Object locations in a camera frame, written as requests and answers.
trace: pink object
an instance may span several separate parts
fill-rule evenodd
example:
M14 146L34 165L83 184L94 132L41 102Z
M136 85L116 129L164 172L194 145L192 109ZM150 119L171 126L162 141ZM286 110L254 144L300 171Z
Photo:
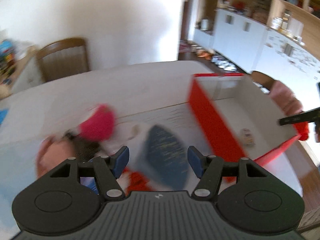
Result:
M287 116L302 112L301 102L297 100L290 88L278 80L274 82L269 96Z
M98 105L90 116L79 125L80 136L89 141L104 141L110 138L115 126L114 112L107 105Z

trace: metal screw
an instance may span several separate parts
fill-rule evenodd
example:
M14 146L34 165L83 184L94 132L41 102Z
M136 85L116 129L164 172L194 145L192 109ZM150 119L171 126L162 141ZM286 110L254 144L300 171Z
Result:
M107 191L108 197L120 197L122 195L122 191L119 189L110 189Z
M197 197L207 197L210 195L210 191L205 188L199 188L195 191Z

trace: red object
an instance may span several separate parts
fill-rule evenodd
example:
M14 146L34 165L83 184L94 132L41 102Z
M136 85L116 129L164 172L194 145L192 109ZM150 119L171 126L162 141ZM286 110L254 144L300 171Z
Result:
M299 141L306 141L309 139L309 124L308 122L295 123L294 127L297 129L298 133L301 135Z
M92 115L79 125L80 136L89 141L104 141L110 138L115 126L115 115L107 105L98 105Z
M219 76L218 74L195 74L189 95L189 105L196 116L202 131L207 137L215 155L222 157L226 162L238 162L246 157L232 132L225 124L214 104L198 84L196 77ZM240 73L225 74L224 76L244 76ZM300 135L293 136L272 151L256 159L256 163L263 166L278 157L296 141Z
M245 3L244 2L235 2L233 4L233 6L237 9L237 10L243 10L245 7Z
M131 172L127 167L124 168L123 173L129 173L129 186L126 189L126 194L129 195L131 191L154 191L147 186L149 180L139 172Z

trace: logo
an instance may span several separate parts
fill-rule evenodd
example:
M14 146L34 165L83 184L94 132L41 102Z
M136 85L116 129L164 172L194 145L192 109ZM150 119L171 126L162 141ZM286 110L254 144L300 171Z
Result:
M162 194L158 194L158 195L155 195L155 197L157 198L157 199L159 199L159 198L162 198L162 197L164 197L164 195L162 195Z

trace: cabinet handle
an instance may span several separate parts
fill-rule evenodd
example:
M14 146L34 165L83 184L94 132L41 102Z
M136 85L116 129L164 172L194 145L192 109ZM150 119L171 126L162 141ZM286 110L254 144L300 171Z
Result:
M245 25L244 25L244 31L245 32L249 32L250 31L250 26L251 26L251 23L245 23Z
M294 51L294 47L291 46L289 43L287 43L284 47L283 53L286 54L288 57L291 57L293 51Z
M227 15L227 17L226 17L226 23L233 25L233 19L234 19L233 16Z

